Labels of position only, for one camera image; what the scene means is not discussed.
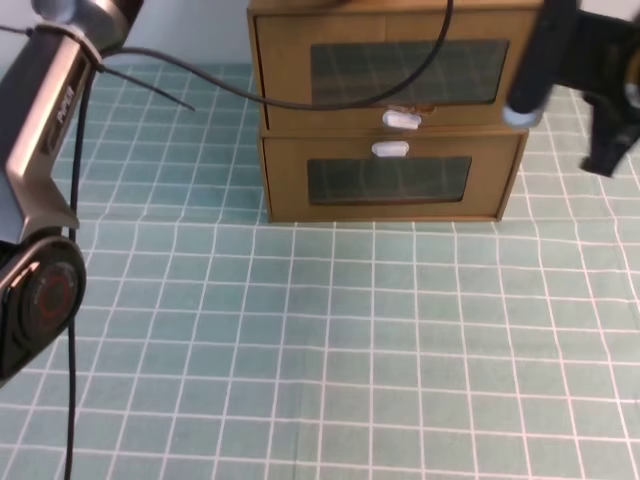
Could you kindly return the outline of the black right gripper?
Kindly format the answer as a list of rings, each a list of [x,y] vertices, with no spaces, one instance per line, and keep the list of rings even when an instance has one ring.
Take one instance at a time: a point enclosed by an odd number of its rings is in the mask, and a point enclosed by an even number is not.
[[[639,140],[639,19],[580,10],[556,83],[591,106],[590,151],[581,169],[612,177]]]

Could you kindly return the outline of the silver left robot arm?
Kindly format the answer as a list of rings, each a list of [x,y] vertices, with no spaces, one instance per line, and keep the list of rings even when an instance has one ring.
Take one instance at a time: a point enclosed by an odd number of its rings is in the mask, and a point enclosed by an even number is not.
[[[52,178],[74,110],[143,7],[131,1],[35,1],[40,22],[1,80],[1,381],[68,327],[86,289],[79,226]]]

